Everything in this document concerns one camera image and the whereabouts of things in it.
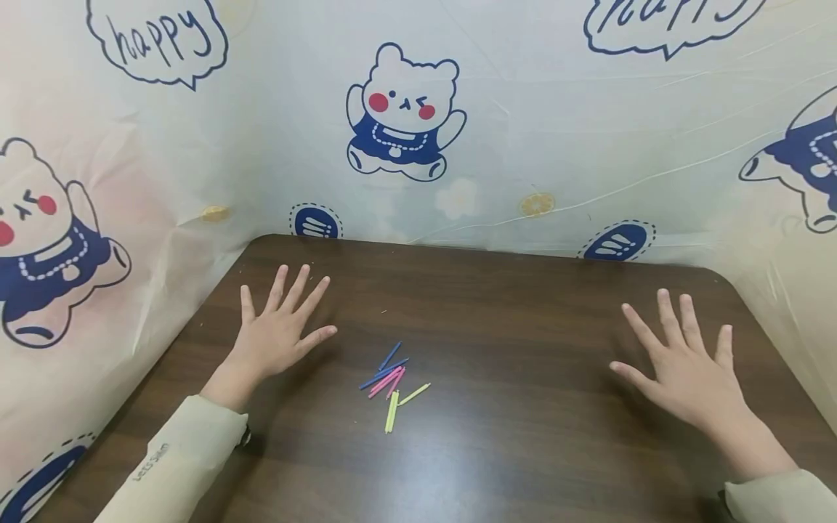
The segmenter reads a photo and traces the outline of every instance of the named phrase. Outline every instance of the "white backdrop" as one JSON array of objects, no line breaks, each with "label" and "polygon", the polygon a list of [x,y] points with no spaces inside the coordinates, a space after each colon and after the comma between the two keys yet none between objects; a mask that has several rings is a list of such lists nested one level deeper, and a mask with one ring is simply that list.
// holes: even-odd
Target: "white backdrop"
[{"label": "white backdrop", "polygon": [[708,267],[837,427],[831,0],[7,0],[0,523],[247,242]]}]

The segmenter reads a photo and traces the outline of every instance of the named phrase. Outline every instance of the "red cheek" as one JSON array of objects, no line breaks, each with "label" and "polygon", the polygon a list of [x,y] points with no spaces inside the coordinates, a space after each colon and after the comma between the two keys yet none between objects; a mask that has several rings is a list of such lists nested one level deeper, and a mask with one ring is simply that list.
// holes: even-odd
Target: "red cheek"
[{"label": "red cheek", "polygon": [[372,107],[372,110],[383,113],[389,108],[389,100],[381,93],[375,93],[369,97],[369,106]]},{"label": "red cheek", "polygon": [[55,211],[58,210],[58,206],[55,205],[55,200],[49,196],[38,198],[38,208],[44,214],[55,214]]},{"label": "red cheek", "polygon": [[0,222],[0,247],[9,245],[14,240],[14,231],[6,222]]},{"label": "red cheek", "polygon": [[430,120],[436,114],[436,108],[432,105],[425,105],[418,110],[418,117],[422,120]]}]

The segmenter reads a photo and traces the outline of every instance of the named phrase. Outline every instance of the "pink stick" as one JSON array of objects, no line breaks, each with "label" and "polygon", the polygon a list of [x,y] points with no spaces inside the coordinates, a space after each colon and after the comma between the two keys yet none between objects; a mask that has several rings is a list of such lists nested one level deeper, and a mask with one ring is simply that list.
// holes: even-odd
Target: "pink stick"
[{"label": "pink stick", "polygon": [[381,391],[383,390],[383,388],[387,386],[387,383],[390,383],[392,380],[394,380],[394,379],[398,376],[398,373],[399,373],[399,372],[401,372],[401,369],[403,369],[403,368],[404,368],[404,367],[397,367],[397,368],[394,368],[392,372],[390,372],[389,374],[387,374],[387,377],[383,378],[383,379],[382,379],[382,380],[381,380],[381,381],[380,381],[380,382],[379,382],[379,383],[378,383],[375,387],[373,387],[373,388],[372,388],[372,390],[369,392],[369,399],[372,399],[373,397],[375,397],[375,394],[378,394],[379,392],[381,392]]},{"label": "pink stick", "polygon": [[407,367],[401,367],[401,372],[398,374],[398,377],[395,378],[395,381],[393,381],[393,385],[389,388],[389,392],[387,392],[387,399],[389,399],[389,397],[393,395],[395,387],[398,386],[398,382],[401,381],[401,376],[403,376],[406,371]]}]

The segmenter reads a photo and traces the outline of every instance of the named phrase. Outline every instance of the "finger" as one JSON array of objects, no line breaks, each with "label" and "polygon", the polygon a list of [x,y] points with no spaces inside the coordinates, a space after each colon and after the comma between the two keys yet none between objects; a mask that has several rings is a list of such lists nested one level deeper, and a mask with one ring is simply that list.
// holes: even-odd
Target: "finger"
[{"label": "finger", "polygon": [[645,347],[645,350],[648,351],[649,356],[651,356],[651,361],[658,361],[662,353],[665,351],[665,347],[660,340],[657,339],[657,336],[654,335],[654,332],[648,327],[642,318],[639,317],[634,307],[628,305],[627,303],[622,304],[622,313],[625,315],[625,319],[628,320],[631,328],[634,330],[634,334],[636,337],[639,338],[639,342],[642,343],[642,346]]},{"label": "finger", "polygon": [[724,325],[718,332],[718,348],[715,350],[715,363],[725,371],[734,372],[732,364],[732,326]]},{"label": "finger", "polygon": [[616,372],[622,379],[637,388],[642,395],[654,403],[660,396],[660,384],[649,379],[642,372],[620,361],[612,361],[610,370]]},{"label": "finger", "polygon": [[695,304],[689,295],[680,295],[680,318],[683,320],[683,336],[686,344],[695,352],[706,354],[701,338],[701,327],[697,324]]},{"label": "finger", "polygon": [[311,332],[308,336],[297,341],[296,349],[298,351],[302,351],[303,355],[308,354],[308,352],[310,352],[311,349],[320,345],[323,341],[329,339],[335,334],[337,334],[337,327],[335,327],[334,325],[322,327],[321,329],[317,329],[316,331]]},{"label": "finger", "polygon": [[300,273],[296,275],[296,281],[290,287],[288,291],[287,297],[285,297],[285,301],[282,303],[282,306],[279,308],[279,312],[285,312],[290,314],[296,309],[296,302],[299,301],[300,296],[302,295],[302,291],[306,287],[306,281],[308,280],[308,271],[311,270],[311,267],[308,265],[303,265],[300,268]]},{"label": "finger", "polygon": [[303,320],[308,320],[308,316],[314,312],[314,309],[320,304],[320,300],[322,300],[322,296],[326,293],[326,289],[328,289],[328,284],[331,282],[331,278],[326,276],[325,278],[320,280],[320,283],[311,291],[311,294],[308,295],[305,301],[302,302],[300,308],[296,312],[296,314],[300,315]]},{"label": "finger", "polygon": [[285,276],[287,274],[287,265],[282,265],[276,271],[276,277],[273,279],[273,287],[270,288],[270,294],[267,296],[267,304],[264,306],[264,312],[273,312],[279,309],[279,303],[282,301],[282,292],[285,290]]},{"label": "finger", "polygon": [[675,310],[671,307],[671,296],[668,290],[657,291],[657,305],[660,308],[660,323],[663,324],[663,332],[665,332],[669,348],[685,347],[686,340],[683,339],[683,332],[680,330],[680,322],[677,321]]},{"label": "finger", "polygon": [[241,285],[241,323],[247,325],[255,320],[256,312],[253,309],[253,296],[247,285]]}]

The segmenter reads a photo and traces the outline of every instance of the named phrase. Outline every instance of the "necklace pattern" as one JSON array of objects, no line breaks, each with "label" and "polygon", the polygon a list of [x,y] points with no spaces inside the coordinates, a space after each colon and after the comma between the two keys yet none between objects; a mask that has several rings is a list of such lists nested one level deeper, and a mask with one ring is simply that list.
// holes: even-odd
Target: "necklace pattern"
[{"label": "necklace pattern", "polygon": [[825,134],[823,134],[823,135],[819,135],[819,136],[817,136],[816,138],[814,138],[814,139],[811,141],[811,143],[809,143],[809,144],[808,144],[808,147],[810,147],[811,152],[813,152],[813,153],[814,153],[814,155],[815,155],[815,156],[817,156],[820,160],[822,160],[823,162],[825,162],[825,165],[826,165],[826,166],[828,166],[828,168],[829,168],[832,172],[834,172],[835,170],[837,170],[837,166],[834,164],[834,160],[832,160],[831,158],[829,158],[829,157],[828,157],[825,153],[823,153],[823,152],[819,149],[819,141],[820,141],[820,140],[824,140],[825,138],[830,138],[831,136],[834,136],[834,135],[837,135],[837,131],[827,132],[827,133],[825,133]]},{"label": "necklace pattern", "polygon": [[421,145],[416,147],[407,147],[401,144],[395,143],[393,141],[384,141],[377,137],[377,129],[381,124],[376,123],[375,126],[372,128],[372,138],[375,139],[376,142],[381,144],[382,146],[389,146],[389,155],[393,158],[399,158],[401,156],[401,151],[421,151],[424,148],[424,144],[427,143],[427,133],[422,136]]},{"label": "necklace pattern", "polygon": [[29,281],[38,281],[38,280],[41,280],[41,279],[47,279],[47,278],[57,274],[58,272],[62,271],[63,269],[66,269],[70,265],[77,263],[80,259],[84,258],[84,256],[87,254],[87,250],[88,250],[87,240],[85,239],[84,234],[79,231],[79,228],[73,227],[73,232],[78,234],[79,239],[82,242],[81,251],[77,255],[73,256],[71,259],[67,259],[63,263],[55,265],[52,269],[46,271],[45,273],[41,273],[41,274],[30,274],[28,266],[26,265],[26,260],[23,258],[23,256],[21,256],[20,258],[18,258],[18,267],[20,268],[20,274],[24,278],[28,279]]}]

